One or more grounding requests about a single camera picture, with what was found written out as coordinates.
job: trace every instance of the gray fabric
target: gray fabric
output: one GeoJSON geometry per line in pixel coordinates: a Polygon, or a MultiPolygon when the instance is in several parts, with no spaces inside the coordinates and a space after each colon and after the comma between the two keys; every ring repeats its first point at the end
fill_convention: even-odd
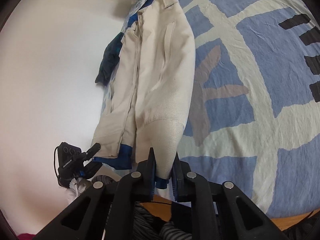
{"type": "Polygon", "coordinates": [[[307,217],[301,220],[298,224],[289,227],[284,230],[283,233],[289,238],[289,240],[305,240],[310,239],[314,240],[312,236],[310,236],[310,232],[312,229],[317,230],[320,223],[318,224],[320,218],[320,212],[311,216],[313,212],[311,212],[307,217]]]}
{"type": "Polygon", "coordinates": [[[174,226],[173,222],[166,223],[161,231],[160,234],[163,240],[191,240],[192,235],[181,231],[180,229],[174,226]]]}
{"type": "MultiPolygon", "coordinates": [[[[96,181],[101,181],[105,185],[115,182],[111,177],[106,175],[98,175],[92,179],[92,183],[96,181]]],[[[156,233],[152,228],[151,224],[153,223],[154,216],[149,213],[143,206],[140,204],[135,205],[134,211],[134,220],[133,220],[133,240],[161,240],[162,238],[156,233]]]]}

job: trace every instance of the wooden floor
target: wooden floor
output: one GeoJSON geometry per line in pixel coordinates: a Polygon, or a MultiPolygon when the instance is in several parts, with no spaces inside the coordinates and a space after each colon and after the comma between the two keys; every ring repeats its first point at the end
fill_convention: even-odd
{"type": "MultiPolygon", "coordinates": [[[[164,202],[164,203],[168,203],[168,204],[171,203],[170,200],[162,198],[158,195],[154,196],[153,201],[164,202]]],[[[164,221],[169,221],[169,219],[171,217],[171,206],[170,205],[159,204],[159,203],[143,203],[143,206],[146,209],[148,209],[151,214],[153,214],[154,216],[160,217],[164,221]]],[[[295,217],[272,219],[272,221],[281,230],[285,230],[285,229],[289,228],[290,226],[297,224],[298,222],[300,222],[302,219],[304,219],[308,215],[309,215],[309,213],[295,216],[295,217]]]]}

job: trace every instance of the white wall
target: white wall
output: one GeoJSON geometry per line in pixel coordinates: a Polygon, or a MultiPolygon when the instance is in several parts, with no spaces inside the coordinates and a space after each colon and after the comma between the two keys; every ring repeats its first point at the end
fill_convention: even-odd
{"type": "Polygon", "coordinates": [[[103,52],[130,2],[22,0],[0,32],[0,208],[17,233],[37,233],[67,206],[53,151],[90,147],[103,52]]]}

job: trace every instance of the black cable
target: black cable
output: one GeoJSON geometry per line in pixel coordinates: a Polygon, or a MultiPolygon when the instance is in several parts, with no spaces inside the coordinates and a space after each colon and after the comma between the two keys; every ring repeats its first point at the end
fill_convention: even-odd
{"type": "Polygon", "coordinates": [[[165,204],[171,206],[170,203],[165,203],[165,202],[159,202],[159,201],[150,201],[150,202],[138,202],[138,203],[158,203],[158,204],[165,204]]]}
{"type": "Polygon", "coordinates": [[[307,215],[304,219],[308,219],[309,217],[311,217],[311,215],[313,214],[314,211],[312,211],[309,215],[307,215]]]}
{"type": "Polygon", "coordinates": [[[58,149],[58,146],[54,149],[54,154],[53,154],[53,167],[54,167],[54,173],[56,174],[56,177],[57,177],[57,181],[58,181],[58,184],[59,186],[63,187],[60,182],[59,182],[59,177],[58,177],[58,174],[57,174],[57,170],[56,170],[56,150],[58,149]]]}

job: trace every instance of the bed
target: bed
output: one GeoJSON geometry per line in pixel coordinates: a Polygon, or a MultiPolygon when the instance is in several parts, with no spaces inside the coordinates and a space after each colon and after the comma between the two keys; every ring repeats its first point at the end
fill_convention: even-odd
{"type": "MultiPolygon", "coordinates": [[[[309,9],[302,0],[179,3],[196,43],[179,158],[209,181],[233,181],[269,217],[319,208],[320,31],[309,9]]],[[[107,86],[102,111],[110,96],[107,86]]]]}

